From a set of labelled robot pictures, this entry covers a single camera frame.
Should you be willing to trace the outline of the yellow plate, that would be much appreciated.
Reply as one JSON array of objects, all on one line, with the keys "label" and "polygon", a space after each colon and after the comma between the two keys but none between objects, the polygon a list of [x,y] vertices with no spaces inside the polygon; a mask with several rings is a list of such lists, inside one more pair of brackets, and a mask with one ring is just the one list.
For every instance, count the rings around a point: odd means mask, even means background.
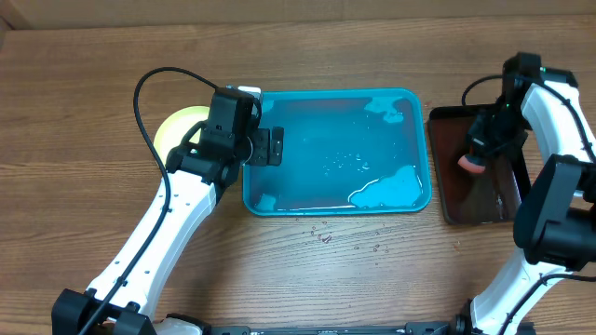
[{"label": "yellow plate", "polygon": [[158,128],[153,144],[163,164],[166,164],[169,152],[180,145],[183,136],[199,121],[208,119],[210,108],[190,106],[170,115]]}]

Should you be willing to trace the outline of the red sponge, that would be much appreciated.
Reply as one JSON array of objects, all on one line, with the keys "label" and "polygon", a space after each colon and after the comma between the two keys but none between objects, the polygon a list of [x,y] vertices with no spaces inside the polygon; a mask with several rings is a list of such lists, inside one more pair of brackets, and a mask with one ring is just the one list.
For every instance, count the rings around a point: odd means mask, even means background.
[{"label": "red sponge", "polygon": [[473,154],[462,155],[457,164],[471,174],[482,174],[486,169],[485,160]]}]

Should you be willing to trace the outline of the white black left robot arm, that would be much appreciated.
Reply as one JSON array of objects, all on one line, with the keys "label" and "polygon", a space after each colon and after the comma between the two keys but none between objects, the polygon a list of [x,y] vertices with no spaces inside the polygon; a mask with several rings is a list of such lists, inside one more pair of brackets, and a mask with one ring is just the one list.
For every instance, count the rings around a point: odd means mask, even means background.
[{"label": "white black left robot arm", "polygon": [[210,325],[187,315],[153,320],[172,269],[228,186],[195,162],[205,132],[201,125],[160,126],[153,144],[168,173],[154,201],[85,292],[61,293],[51,312],[54,335],[210,333]]}]

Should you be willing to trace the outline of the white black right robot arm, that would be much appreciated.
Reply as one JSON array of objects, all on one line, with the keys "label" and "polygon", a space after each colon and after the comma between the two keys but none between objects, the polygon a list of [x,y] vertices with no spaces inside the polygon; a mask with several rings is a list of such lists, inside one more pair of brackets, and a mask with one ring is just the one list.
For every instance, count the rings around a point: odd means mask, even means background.
[{"label": "white black right robot arm", "polygon": [[457,334],[532,334],[522,320],[563,280],[582,282],[595,260],[595,210],[572,208],[577,196],[595,202],[595,137],[579,103],[573,73],[543,66],[537,54],[506,60],[502,93],[477,115],[469,151],[458,164],[484,171],[487,159],[519,158],[533,131],[544,166],[521,200],[513,224],[516,244],[495,279],[454,321]]}]

